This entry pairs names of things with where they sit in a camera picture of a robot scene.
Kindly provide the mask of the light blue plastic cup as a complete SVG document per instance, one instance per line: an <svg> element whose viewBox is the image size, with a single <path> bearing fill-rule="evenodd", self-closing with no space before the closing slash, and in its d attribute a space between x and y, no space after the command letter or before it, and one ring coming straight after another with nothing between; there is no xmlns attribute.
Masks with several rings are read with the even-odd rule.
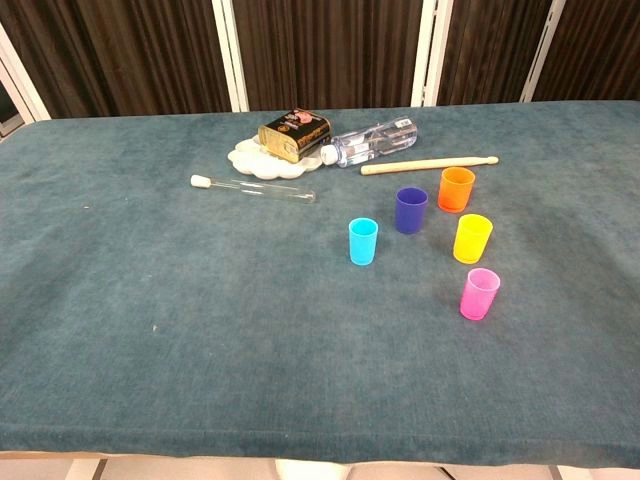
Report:
<svg viewBox="0 0 640 480"><path fill-rule="evenodd" d="M371 218L355 218L349 223L349 255L353 264L367 266L375 257L378 224Z"/></svg>

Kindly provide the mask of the dark blue plastic cup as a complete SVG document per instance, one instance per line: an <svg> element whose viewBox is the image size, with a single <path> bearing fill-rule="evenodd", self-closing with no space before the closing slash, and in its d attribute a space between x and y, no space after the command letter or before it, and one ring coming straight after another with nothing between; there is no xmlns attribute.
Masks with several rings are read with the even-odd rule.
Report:
<svg viewBox="0 0 640 480"><path fill-rule="evenodd" d="M428 193L418 187L408 186L396 193L395 227L403 234L415 234L422 230L428 204Z"/></svg>

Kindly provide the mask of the yellow plastic cup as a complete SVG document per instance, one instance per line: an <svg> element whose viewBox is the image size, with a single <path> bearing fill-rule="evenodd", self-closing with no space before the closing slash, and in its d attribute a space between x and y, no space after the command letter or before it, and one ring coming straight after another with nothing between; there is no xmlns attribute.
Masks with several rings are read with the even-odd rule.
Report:
<svg viewBox="0 0 640 480"><path fill-rule="evenodd" d="M480 261L490 235L493 223L479 214L465 214L458 220L453 257L463 264L476 264Z"/></svg>

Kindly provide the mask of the pink plastic cup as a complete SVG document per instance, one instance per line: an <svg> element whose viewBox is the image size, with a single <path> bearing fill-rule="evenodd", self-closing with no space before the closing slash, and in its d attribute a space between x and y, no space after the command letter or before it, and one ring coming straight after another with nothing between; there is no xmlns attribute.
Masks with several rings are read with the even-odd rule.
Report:
<svg viewBox="0 0 640 480"><path fill-rule="evenodd" d="M501 279L487 268L474 268L467 274L460 300L460 313L471 321L481 321L489 312L500 289Z"/></svg>

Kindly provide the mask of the glass test tube white stopper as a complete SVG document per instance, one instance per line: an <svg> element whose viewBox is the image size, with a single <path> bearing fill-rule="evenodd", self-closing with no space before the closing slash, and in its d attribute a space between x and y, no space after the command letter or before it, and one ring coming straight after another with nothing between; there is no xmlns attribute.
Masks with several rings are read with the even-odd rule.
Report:
<svg viewBox="0 0 640 480"><path fill-rule="evenodd" d="M316 200L316 195L311 190L242 180L220 180L213 177L192 175L190 177L190 184L194 188L233 190L253 197L272 197L305 204L313 203Z"/></svg>

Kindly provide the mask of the white flower-shaped palette dish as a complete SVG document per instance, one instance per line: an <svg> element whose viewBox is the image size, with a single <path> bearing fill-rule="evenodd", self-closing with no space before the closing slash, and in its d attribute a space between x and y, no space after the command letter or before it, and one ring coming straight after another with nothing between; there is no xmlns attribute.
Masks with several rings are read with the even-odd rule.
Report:
<svg viewBox="0 0 640 480"><path fill-rule="evenodd" d="M268 153L259 143L257 135L237 143L227 158L238 172L261 180L291 180L323 165L319 147L314 148L310 156L303 157L298 163L290 163Z"/></svg>

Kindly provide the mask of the black and gold tin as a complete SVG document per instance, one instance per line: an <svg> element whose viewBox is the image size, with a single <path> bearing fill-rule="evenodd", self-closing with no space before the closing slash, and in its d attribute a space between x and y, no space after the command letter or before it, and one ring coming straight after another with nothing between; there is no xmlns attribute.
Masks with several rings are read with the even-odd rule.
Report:
<svg viewBox="0 0 640 480"><path fill-rule="evenodd" d="M325 117L299 108L258 128L259 143L266 151L290 163L300 162L331 135L331 124Z"/></svg>

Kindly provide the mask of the clear plastic water bottle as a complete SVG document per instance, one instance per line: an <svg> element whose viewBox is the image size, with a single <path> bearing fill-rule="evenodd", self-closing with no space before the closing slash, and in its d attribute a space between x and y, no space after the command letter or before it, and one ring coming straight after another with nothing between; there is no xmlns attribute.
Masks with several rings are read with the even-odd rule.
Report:
<svg viewBox="0 0 640 480"><path fill-rule="evenodd" d="M376 157L413 146L418 128L409 117L399 117L364 130L335 136L320 149L322 163L340 168L359 165Z"/></svg>

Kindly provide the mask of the wooden stick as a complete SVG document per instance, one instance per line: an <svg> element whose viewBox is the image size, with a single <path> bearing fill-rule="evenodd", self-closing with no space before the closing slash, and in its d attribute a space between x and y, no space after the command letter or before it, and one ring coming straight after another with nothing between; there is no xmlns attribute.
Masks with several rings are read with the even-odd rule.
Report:
<svg viewBox="0 0 640 480"><path fill-rule="evenodd" d="M361 167L360 173L363 176L373 176L373 175L391 174L391 173L444 169L449 167L495 165L498 162L499 162L499 158L497 156L423 159L423 160L364 165Z"/></svg>

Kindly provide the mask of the teal table cloth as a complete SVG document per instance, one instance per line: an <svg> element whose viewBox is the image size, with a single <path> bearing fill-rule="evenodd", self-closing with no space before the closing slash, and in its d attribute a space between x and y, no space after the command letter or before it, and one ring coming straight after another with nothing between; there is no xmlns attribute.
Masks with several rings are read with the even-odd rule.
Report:
<svg viewBox="0 0 640 480"><path fill-rule="evenodd" d="M269 112L38 122L0 143L0 451L640 467L640 102L408 111L394 161L497 156L460 315L436 171L322 168L300 204L193 188ZM378 224L351 262L349 223Z"/></svg>

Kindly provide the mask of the orange plastic cup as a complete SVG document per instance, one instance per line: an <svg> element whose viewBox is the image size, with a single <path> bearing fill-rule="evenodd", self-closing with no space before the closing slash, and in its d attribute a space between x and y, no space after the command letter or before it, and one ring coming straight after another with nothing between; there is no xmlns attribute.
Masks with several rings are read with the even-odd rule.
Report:
<svg viewBox="0 0 640 480"><path fill-rule="evenodd" d="M462 212L471 196L475 183L475 174L464 167L454 166L442 171L438 206L448 213Z"/></svg>

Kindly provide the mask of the dark brown partition panel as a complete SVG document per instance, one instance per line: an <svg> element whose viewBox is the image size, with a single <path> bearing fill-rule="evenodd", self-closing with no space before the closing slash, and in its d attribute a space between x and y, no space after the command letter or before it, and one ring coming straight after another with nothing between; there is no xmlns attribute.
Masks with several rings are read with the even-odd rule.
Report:
<svg viewBox="0 0 640 480"><path fill-rule="evenodd" d="M212 0L0 0L53 119L232 109Z"/></svg>
<svg viewBox="0 0 640 480"><path fill-rule="evenodd" d="M565 0L533 99L640 101L640 0Z"/></svg>
<svg viewBox="0 0 640 480"><path fill-rule="evenodd" d="M454 0L211 0L235 112L430 107Z"/></svg>
<svg viewBox="0 0 640 480"><path fill-rule="evenodd" d="M566 0L421 0L412 107L530 102Z"/></svg>

